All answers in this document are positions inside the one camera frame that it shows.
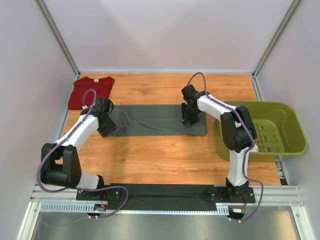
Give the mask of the grey t-shirt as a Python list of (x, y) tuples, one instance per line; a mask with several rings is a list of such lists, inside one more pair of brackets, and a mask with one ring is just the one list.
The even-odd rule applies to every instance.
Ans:
[(117, 126), (113, 136), (205, 136), (206, 114), (199, 114), (193, 125), (183, 124), (179, 104), (116, 105), (109, 115)]

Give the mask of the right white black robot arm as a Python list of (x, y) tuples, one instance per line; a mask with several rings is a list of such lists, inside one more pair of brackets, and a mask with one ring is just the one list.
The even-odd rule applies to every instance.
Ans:
[(229, 150), (229, 173), (226, 178), (225, 196), (231, 202), (242, 198), (249, 190), (249, 154), (258, 149), (255, 145), (257, 133), (245, 106), (226, 104), (206, 91), (197, 91), (192, 84), (182, 90), (182, 123), (194, 125), (200, 113), (206, 113), (220, 122), (222, 140)]

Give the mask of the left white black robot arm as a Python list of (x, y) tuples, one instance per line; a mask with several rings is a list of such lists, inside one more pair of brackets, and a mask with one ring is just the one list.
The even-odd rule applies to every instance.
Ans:
[(99, 201), (105, 196), (103, 177), (81, 169), (78, 152), (94, 133), (98, 132), (106, 138), (117, 129), (110, 114), (114, 109), (113, 102), (98, 97), (93, 106), (82, 110), (74, 126), (54, 143), (45, 143), (41, 149), (41, 164), (36, 174), (40, 188), (48, 193), (44, 184), (66, 189), (84, 190), (94, 200)]

